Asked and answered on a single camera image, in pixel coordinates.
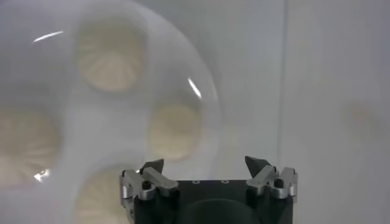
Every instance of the bolt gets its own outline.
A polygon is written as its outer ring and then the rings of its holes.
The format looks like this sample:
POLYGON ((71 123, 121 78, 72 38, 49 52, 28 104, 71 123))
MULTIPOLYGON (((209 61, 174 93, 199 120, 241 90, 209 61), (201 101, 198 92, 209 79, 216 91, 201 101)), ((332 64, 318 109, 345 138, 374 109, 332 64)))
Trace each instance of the bolt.
POLYGON ((276 188, 284 188, 284 185, 285 185, 285 182, 282 179, 277 178, 274 180, 274 186, 276 188))
POLYGON ((142 190, 149 190, 152 188, 152 183, 148 180, 142 182, 142 190))

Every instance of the white background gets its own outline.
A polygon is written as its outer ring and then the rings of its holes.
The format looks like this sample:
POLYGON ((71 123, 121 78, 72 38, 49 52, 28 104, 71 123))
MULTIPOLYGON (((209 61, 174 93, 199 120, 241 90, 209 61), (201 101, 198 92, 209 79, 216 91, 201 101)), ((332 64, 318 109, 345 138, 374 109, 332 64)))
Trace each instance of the white background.
POLYGON ((290 0, 281 162, 296 223, 390 223, 390 1, 290 0))

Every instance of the white surface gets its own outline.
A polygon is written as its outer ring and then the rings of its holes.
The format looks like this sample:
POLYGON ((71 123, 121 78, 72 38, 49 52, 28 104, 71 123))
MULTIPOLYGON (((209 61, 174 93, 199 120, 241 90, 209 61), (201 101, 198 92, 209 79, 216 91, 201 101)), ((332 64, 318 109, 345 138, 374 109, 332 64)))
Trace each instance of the white surface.
POLYGON ((288 1, 281 162, 296 223, 390 223, 390 1, 288 1))

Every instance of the dumpling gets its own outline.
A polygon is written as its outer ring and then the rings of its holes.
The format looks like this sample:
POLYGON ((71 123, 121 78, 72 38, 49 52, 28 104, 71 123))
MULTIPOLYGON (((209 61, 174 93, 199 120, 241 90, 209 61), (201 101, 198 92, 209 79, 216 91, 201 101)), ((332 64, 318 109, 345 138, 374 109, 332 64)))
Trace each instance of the dumpling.
POLYGON ((47 173, 59 146, 58 130, 49 117, 32 110, 1 109, 0 186, 21 184, 47 173))
POLYGON ((101 19, 82 25, 76 54, 81 76, 103 91, 127 91, 144 70, 143 37, 125 18, 101 19))
POLYGON ((105 169, 84 184, 74 207, 76 224, 129 224, 119 200, 119 175, 125 169, 105 169))
POLYGON ((181 104, 163 106, 152 115, 149 145, 164 159, 180 159, 197 147, 201 130, 202 119, 197 111, 181 104))

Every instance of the white container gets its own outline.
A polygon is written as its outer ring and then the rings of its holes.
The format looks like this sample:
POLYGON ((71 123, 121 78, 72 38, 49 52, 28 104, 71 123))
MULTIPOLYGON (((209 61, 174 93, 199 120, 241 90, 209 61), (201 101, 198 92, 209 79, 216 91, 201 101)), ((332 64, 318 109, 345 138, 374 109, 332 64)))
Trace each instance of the white container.
POLYGON ((147 71, 124 94, 96 91, 75 66, 75 32, 94 17, 96 3, 0 4, 0 86, 7 87, 0 102, 42 107, 63 138, 43 182, 0 189, 1 223, 72 223, 75 197, 90 175, 115 164, 137 169, 156 158, 146 136, 159 105, 184 103, 203 118, 197 150, 167 161, 168 177, 245 179, 245 155, 277 162, 282 0, 246 1, 243 7, 229 1, 222 8, 214 1, 140 1, 146 7, 110 1, 108 14, 140 15, 133 19, 147 34, 147 71))

